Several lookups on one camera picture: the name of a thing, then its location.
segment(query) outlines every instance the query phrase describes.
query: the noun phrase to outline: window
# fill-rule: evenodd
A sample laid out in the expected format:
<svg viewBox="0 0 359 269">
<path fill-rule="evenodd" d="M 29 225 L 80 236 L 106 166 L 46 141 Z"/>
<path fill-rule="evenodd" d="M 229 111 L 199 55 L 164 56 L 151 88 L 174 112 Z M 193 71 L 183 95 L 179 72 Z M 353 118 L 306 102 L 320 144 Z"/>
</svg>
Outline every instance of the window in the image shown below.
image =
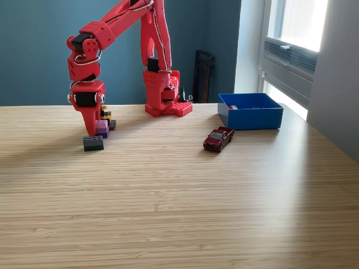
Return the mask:
<svg viewBox="0 0 359 269">
<path fill-rule="evenodd" d="M 211 133 L 210 138 L 214 138 L 214 139 L 218 139 L 218 140 L 222 140 L 222 134 L 221 133 Z"/>
<path fill-rule="evenodd" d="M 318 52 L 328 0 L 272 0 L 268 37 Z"/>
<path fill-rule="evenodd" d="M 308 107 L 327 5 L 328 0 L 266 0 L 259 92 L 270 82 Z"/>
</svg>

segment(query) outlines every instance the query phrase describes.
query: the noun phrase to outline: toy car windshield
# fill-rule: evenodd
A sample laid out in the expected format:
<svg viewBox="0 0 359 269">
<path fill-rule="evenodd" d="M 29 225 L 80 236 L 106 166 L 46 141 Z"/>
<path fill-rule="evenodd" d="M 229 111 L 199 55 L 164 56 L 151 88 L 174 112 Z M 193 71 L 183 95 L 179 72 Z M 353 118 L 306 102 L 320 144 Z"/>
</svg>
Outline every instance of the toy car windshield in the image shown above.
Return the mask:
<svg viewBox="0 0 359 269">
<path fill-rule="evenodd" d="M 220 133 L 211 133 L 209 135 L 210 138 L 214 138 L 214 139 L 218 139 L 218 140 L 222 140 L 222 134 Z"/>
</svg>

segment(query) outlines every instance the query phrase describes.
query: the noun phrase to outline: purple lego brick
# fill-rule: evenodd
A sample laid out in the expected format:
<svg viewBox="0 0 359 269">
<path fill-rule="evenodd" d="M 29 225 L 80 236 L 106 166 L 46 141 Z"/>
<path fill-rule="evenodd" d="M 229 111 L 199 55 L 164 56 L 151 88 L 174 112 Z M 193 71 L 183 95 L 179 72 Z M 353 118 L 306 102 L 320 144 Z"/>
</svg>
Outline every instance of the purple lego brick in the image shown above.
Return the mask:
<svg viewBox="0 0 359 269">
<path fill-rule="evenodd" d="M 107 120 L 96 120 L 96 135 L 103 136 L 103 138 L 108 137 L 108 122 Z"/>
<path fill-rule="evenodd" d="M 108 132 L 97 133 L 96 136 L 102 136 L 104 139 L 106 139 L 108 137 Z"/>
<path fill-rule="evenodd" d="M 108 121 L 105 120 L 96 120 L 96 129 L 108 128 Z"/>
</svg>

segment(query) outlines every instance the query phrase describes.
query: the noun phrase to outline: black lego brick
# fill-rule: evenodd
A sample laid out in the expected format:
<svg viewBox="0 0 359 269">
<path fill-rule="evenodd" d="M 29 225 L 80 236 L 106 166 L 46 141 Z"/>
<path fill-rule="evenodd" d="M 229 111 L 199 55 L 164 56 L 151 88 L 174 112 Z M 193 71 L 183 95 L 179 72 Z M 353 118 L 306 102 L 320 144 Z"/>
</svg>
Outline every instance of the black lego brick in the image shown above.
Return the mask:
<svg viewBox="0 0 359 269">
<path fill-rule="evenodd" d="M 147 70 L 150 72 L 158 73 L 158 71 L 159 71 L 158 59 L 148 58 L 147 59 Z"/>
<path fill-rule="evenodd" d="M 103 137 L 102 136 L 85 137 L 84 150 L 85 151 L 104 150 Z"/>
<path fill-rule="evenodd" d="M 116 129 L 116 121 L 113 119 L 109 125 L 109 130 L 114 131 Z"/>
</svg>

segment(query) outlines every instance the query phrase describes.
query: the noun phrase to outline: toy car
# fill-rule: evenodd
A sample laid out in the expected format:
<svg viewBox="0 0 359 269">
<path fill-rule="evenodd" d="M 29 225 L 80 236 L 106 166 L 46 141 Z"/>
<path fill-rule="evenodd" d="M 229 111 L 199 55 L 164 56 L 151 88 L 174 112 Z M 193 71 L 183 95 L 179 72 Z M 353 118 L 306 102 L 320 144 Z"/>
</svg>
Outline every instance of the toy car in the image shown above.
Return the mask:
<svg viewBox="0 0 359 269">
<path fill-rule="evenodd" d="M 234 129 L 219 127 L 207 137 L 203 142 L 203 147 L 206 150 L 221 152 L 225 145 L 232 141 L 233 135 Z"/>
</svg>

